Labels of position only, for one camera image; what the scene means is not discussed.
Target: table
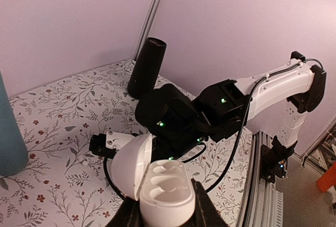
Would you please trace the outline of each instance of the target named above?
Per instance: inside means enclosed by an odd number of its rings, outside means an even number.
[[[103,159],[89,151],[89,142],[93,134],[107,130],[147,132],[134,118],[137,100],[126,91],[134,64],[123,60],[10,99],[28,163],[15,176],[0,177],[0,226],[103,227],[112,219],[121,199],[106,182]],[[159,76],[156,87],[166,83],[170,81]],[[235,226],[242,202],[251,139],[251,131],[244,129],[227,175],[209,193],[230,226]],[[206,142],[205,153],[187,163],[189,175],[209,187],[224,169],[234,141],[235,135]]]

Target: red object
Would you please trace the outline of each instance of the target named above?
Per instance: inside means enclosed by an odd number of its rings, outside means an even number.
[[[317,180],[317,187],[322,191],[326,192],[332,186],[336,185],[336,162],[332,165],[331,168],[324,175]]]

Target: blue vase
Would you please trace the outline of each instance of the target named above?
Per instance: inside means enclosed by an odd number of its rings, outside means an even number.
[[[17,126],[0,73],[0,175],[12,176],[19,173],[27,160],[26,144]]]

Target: floral tablecloth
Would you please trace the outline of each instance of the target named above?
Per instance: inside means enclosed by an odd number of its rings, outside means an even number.
[[[137,100],[126,91],[133,67],[132,60],[120,61],[10,99],[28,163],[19,174],[0,177],[0,226],[93,227],[112,219],[121,199],[108,186],[103,160],[89,151],[89,142],[93,134],[107,130],[146,132],[134,118]],[[156,85],[165,83],[169,81],[159,77]],[[235,226],[242,201],[251,139],[245,129],[229,172],[209,193],[230,226]],[[190,176],[210,186],[224,169],[234,141],[235,136],[209,140],[206,152],[187,164]]]

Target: black cup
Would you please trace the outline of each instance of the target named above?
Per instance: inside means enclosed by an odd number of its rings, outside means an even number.
[[[127,91],[133,98],[139,100],[145,93],[154,89],[166,47],[164,41],[147,37],[127,86]]]

